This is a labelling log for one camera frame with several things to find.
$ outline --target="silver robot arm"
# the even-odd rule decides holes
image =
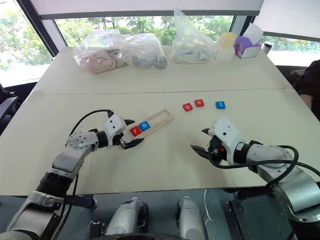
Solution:
[[[249,164],[248,168],[252,172],[270,183],[269,186],[298,240],[320,239],[320,188],[317,183],[296,166],[284,178],[274,182],[291,166],[293,157],[284,148],[290,146],[266,146],[256,141],[247,144],[236,126],[225,117],[202,131],[212,138],[208,151],[199,146],[191,146],[200,156],[221,169],[245,167]],[[229,165],[220,165],[222,160],[226,160]],[[253,165],[270,160],[275,161]]]
[[[108,112],[108,116],[104,131],[93,129],[69,136],[65,148],[55,158],[37,189],[27,197],[9,223],[7,232],[0,234],[0,240],[51,239],[59,225],[60,217],[55,211],[64,203],[85,157],[98,148],[120,145],[123,149],[129,149],[143,141],[143,138],[129,143],[123,141],[122,132],[134,121],[124,120],[112,111]]]

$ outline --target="chair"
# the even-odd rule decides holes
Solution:
[[[6,91],[0,84],[0,136],[19,109],[21,103],[16,92]]]

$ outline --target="tissue box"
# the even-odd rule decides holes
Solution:
[[[257,56],[260,48],[259,43],[253,45],[250,39],[245,36],[238,36],[234,43],[235,54],[241,59]]]

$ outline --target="plastic bag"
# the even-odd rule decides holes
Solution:
[[[216,43],[198,31],[179,9],[174,10],[176,33],[172,41],[170,58],[176,63],[205,64],[214,57]]]
[[[127,64],[143,69],[168,65],[160,40],[152,33],[117,37],[115,42],[120,46],[119,57]]]
[[[120,36],[117,29],[95,31],[73,48],[73,58],[84,70],[98,74],[120,68],[126,63],[119,57],[119,46],[114,39]]]

